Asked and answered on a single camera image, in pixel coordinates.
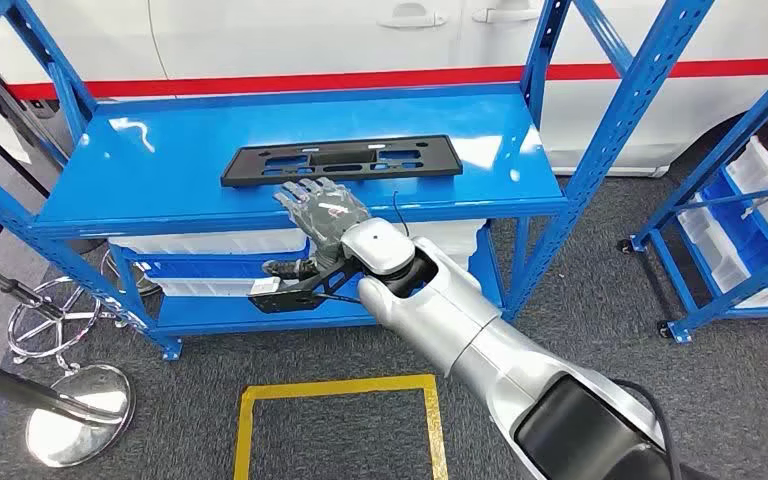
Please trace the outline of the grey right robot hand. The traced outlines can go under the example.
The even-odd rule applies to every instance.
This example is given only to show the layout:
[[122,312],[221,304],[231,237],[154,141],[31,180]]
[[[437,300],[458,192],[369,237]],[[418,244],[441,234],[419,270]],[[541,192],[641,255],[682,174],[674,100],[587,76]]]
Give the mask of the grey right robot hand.
[[370,218],[367,207],[344,185],[326,177],[287,181],[273,198],[315,246],[307,259],[262,264],[264,273],[282,280],[306,280],[334,267],[342,258],[342,235]]

